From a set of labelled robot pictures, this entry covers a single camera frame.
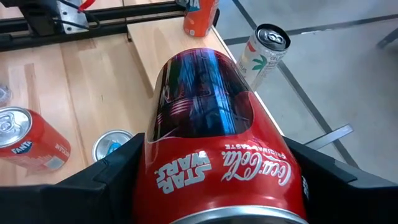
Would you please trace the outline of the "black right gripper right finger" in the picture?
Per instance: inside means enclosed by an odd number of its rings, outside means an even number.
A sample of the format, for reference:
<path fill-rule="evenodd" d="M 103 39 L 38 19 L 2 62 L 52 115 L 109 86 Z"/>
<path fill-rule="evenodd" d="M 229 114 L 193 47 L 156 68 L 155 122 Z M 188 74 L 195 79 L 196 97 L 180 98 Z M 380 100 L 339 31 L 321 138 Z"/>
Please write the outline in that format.
<path fill-rule="evenodd" d="M 309 223 L 397 223 L 397 184 L 287 137 L 308 184 Z"/>

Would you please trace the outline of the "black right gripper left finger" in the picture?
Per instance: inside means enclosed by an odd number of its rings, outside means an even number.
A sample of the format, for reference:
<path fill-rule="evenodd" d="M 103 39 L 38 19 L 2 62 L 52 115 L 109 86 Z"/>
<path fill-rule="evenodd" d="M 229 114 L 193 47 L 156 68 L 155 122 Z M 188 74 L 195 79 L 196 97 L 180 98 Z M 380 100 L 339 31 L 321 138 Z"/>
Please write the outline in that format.
<path fill-rule="evenodd" d="M 1 223 L 132 223 L 144 134 L 57 184 L 1 187 Z"/>

